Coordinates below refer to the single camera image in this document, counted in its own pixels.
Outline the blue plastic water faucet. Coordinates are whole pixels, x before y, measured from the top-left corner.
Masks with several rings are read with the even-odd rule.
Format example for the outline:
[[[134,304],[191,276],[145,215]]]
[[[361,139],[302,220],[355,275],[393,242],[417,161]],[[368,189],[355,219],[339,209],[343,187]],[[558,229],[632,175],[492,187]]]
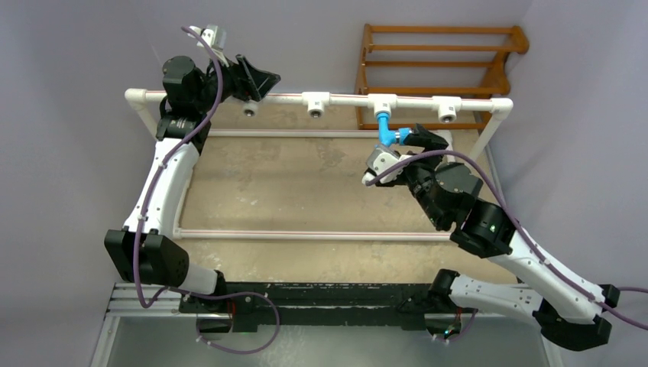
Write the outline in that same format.
[[[378,141],[386,147],[405,145],[405,140],[413,133],[411,128],[390,129],[390,114],[388,112],[379,112],[376,114],[376,120],[378,125]]]

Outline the white PVC pipe frame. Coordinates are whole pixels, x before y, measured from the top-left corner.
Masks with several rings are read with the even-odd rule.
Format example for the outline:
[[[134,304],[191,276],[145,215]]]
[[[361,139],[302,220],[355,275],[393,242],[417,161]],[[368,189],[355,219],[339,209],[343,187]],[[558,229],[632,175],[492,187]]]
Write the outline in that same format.
[[[352,106],[389,114],[396,109],[424,109],[437,115],[441,125],[436,130],[448,141],[449,129],[456,126],[459,112],[486,112],[490,119],[475,142],[469,156],[477,158],[509,116],[514,104],[508,98],[463,99],[451,96],[408,97],[395,94],[345,95],[328,92],[270,93],[266,103],[305,106],[312,118],[321,117],[329,106]],[[370,131],[352,130],[209,130],[209,137],[226,138],[373,138],[378,141],[378,126]],[[261,239],[316,241],[447,242],[441,232],[304,232],[279,230],[181,229],[179,218],[193,168],[199,159],[197,147],[182,138],[163,138],[155,145],[155,154],[147,182],[125,226],[132,232],[151,231],[172,239]]]

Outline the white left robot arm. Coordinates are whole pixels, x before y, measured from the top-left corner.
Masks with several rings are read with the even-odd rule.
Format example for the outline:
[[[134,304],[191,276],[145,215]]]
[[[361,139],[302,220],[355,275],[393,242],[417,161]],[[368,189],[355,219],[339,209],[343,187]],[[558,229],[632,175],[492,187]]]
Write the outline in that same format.
[[[253,67],[242,55],[210,61],[206,70],[177,56],[162,71],[151,169],[131,214],[120,229],[107,231],[104,246],[122,280],[197,293],[199,304],[217,313],[227,305],[228,292],[218,286],[218,271],[192,263],[173,241],[178,208],[208,138],[214,106],[228,98],[260,102],[280,76]]]

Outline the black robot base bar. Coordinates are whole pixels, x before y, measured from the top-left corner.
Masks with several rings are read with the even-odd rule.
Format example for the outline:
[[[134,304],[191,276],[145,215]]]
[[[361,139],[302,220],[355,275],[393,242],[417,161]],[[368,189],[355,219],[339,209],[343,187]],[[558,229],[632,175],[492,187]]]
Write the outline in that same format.
[[[228,318],[221,331],[255,332],[273,326],[397,326],[444,338],[460,334],[472,311],[461,309],[421,283],[287,283],[231,281],[218,286],[223,300],[189,296],[181,313]]]

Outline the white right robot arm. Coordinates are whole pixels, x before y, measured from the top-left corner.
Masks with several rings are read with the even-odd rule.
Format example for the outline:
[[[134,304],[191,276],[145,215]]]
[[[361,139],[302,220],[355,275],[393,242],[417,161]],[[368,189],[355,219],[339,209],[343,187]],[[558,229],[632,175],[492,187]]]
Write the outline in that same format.
[[[617,306],[619,290],[585,280],[537,245],[501,203],[480,198],[482,170],[465,159],[445,161],[448,150],[444,138],[421,125],[380,131],[363,182],[405,186],[435,229],[449,232],[461,250],[508,270],[517,283],[491,284],[442,269],[429,290],[431,305],[513,317],[571,351],[608,343],[612,325],[603,314]]]

